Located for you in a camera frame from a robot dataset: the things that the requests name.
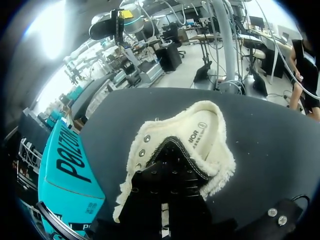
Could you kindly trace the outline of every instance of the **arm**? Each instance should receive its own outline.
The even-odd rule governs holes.
[[[295,51],[295,48],[293,47],[292,50],[291,50],[290,60],[289,61],[290,61],[290,64],[291,64],[291,67],[292,67],[293,71],[295,71],[296,77],[300,77],[300,72],[296,67],[296,59],[297,59],[296,51]]]

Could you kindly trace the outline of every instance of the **leg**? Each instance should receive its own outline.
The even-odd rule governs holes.
[[[290,99],[290,104],[289,104],[291,109],[297,110],[298,102],[299,102],[299,99],[300,99],[302,92],[303,92],[302,88],[298,85],[298,83],[295,82],[294,86],[293,86],[293,92],[291,95],[291,99]]]
[[[320,108],[319,107],[313,107],[312,113],[309,113],[307,115],[308,117],[316,120],[317,122],[320,122]]]

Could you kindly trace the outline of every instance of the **metal eyelet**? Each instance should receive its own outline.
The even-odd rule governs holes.
[[[279,226],[283,226],[287,223],[288,219],[286,216],[280,216],[278,219]]]
[[[278,211],[275,208],[270,208],[268,210],[268,216],[274,218],[275,216],[277,216]]]
[[[143,140],[145,143],[147,143],[150,141],[150,138],[151,138],[150,135],[145,135]]]
[[[145,154],[146,154],[146,150],[142,149],[142,150],[139,152],[139,157],[143,157]]]

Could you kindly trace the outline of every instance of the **screw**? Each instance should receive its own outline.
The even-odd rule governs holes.
[[[278,224],[279,226],[283,226],[287,223],[287,217],[286,216],[280,216],[278,219]]]
[[[275,217],[275,216],[277,216],[277,214],[278,214],[278,211],[277,211],[277,209],[275,209],[275,208],[270,208],[269,210],[268,210],[268,216],[269,217]]]

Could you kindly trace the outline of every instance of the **metal bolt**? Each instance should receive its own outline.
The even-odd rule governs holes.
[[[145,154],[146,154],[146,150],[142,149],[142,150],[139,152],[139,157],[143,157]]]
[[[147,143],[150,141],[150,135],[145,135],[144,136],[144,142]]]
[[[275,209],[275,208],[270,208],[269,210],[268,210],[268,216],[269,217],[275,217],[275,216],[277,216],[277,214],[278,214],[278,211],[277,211],[277,209]]]
[[[288,219],[286,216],[280,216],[278,219],[279,226],[283,226],[287,223]]]
[[[133,188],[131,189],[131,192],[137,193],[137,192],[139,192],[139,188],[133,187]]]

